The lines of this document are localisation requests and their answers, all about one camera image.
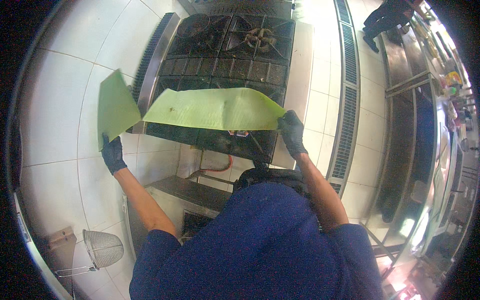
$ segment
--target wire mesh basket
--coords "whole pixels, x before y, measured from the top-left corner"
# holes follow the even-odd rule
[[[55,271],[55,274],[58,277],[69,277],[73,275],[79,275],[87,272],[93,272],[99,270],[100,268],[105,268],[110,265],[113,265],[120,260],[123,256],[123,244],[119,237],[114,234],[92,231],[92,230],[83,230],[84,243],[87,248],[88,255],[92,260],[93,266],[83,266],[72,269],[63,269]],[[75,273],[75,274],[66,274],[60,275],[62,272],[78,270],[88,268],[87,271]]]

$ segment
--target black shoe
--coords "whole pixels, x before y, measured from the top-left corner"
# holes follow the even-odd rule
[[[368,44],[370,49],[372,49],[375,53],[380,52],[380,50],[377,48],[377,44],[375,43],[375,41],[373,39],[371,39],[367,36],[364,36],[363,40]]]

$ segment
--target forearm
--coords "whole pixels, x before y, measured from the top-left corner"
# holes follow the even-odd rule
[[[315,213],[324,230],[329,231],[348,223],[347,213],[338,194],[312,163],[308,154],[299,154],[296,161],[312,195]]]
[[[119,182],[147,230],[159,229],[176,236],[175,225],[130,170],[120,169],[113,177]]]

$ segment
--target ventilation grate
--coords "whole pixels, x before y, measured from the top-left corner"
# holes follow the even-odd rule
[[[351,145],[355,136],[357,115],[357,90],[345,86],[344,110],[333,176],[343,179],[347,172]]]
[[[336,191],[336,193],[340,193],[340,189],[342,188],[342,185],[341,184],[337,184],[337,183],[330,183],[330,185],[332,186],[332,188]]]
[[[360,109],[360,69],[357,39],[346,0],[334,0],[342,45],[340,108],[332,159],[326,178],[340,198],[345,190],[357,139]]]
[[[341,24],[345,56],[345,81],[357,85],[357,54],[352,26]]]
[[[350,12],[348,11],[344,0],[336,0],[336,5],[338,7],[337,14],[339,20],[347,24],[352,24],[350,21]]]
[[[158,41],[160,40],[160,37],[162,36],[163,31],[170,22],[172,16],[172,12],[168,12],[163,16],[162,20],[153,32],[152,37],[150,38],[150,42],[145,49],[142,60],[140,61],[140,65],[138,66],[137,74],[135,76],[135,81],[133,82],[132,87],[132,96],[137,103],[138,97],[140,96],[140,90],[142,89],[142,84],[144,83],[145,74],[147,73],[148,65],[150,64],[150,60],[153,56],[153,52],[155,51]]]

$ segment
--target basket handle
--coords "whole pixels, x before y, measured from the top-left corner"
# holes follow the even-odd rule
[[[63,272],[63,271],[71,271],[71,270],[77,270],[77,269],[83,269],[83,268],[88,268],[87,271],[85,272],[80,272],[80,273],[75,273],[75,274],[69,274],[69,275],[59,275],[58,272]],[[96,268],[94,266],[84,266],[84,267],[78,267],[78,268],[72,268],[72,269],[63,269],[63,270],[57,270],[55,271],[55,275],[57,275],[58,277],[70,277],[70,276],[74,276],[74,275],[79,275],[79,274],[84,274],[84,273],[88,273],[88,272],[94,272],[96,271]]]

